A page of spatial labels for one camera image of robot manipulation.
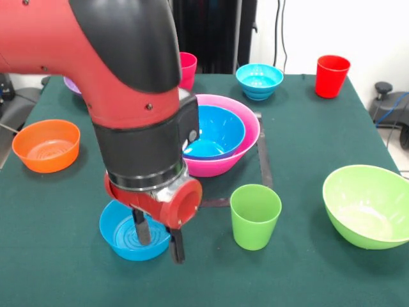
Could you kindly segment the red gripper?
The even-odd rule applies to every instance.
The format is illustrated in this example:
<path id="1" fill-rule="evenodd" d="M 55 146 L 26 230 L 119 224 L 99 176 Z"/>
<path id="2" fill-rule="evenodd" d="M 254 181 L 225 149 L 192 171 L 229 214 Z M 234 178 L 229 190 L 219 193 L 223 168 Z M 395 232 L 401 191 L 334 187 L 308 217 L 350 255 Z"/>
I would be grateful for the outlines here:
<path id="1" fill-rule="evenodd" d="M 164 224 L 170 234 L 169 249 L 173 262 L 185 261 L 183 236 L 180 228 L 196 214 L 202 200 L 203 189 L 198 180 L 183 173 L 169 186 L 152 191 L 127 191 L 115 186 L 108 175 L 104 177 L 105 189 L 111 198 L 132 208 L 132 217 L 138 240 L 142 246 L 151 242 L 148 222 L 144 212 Z"/>

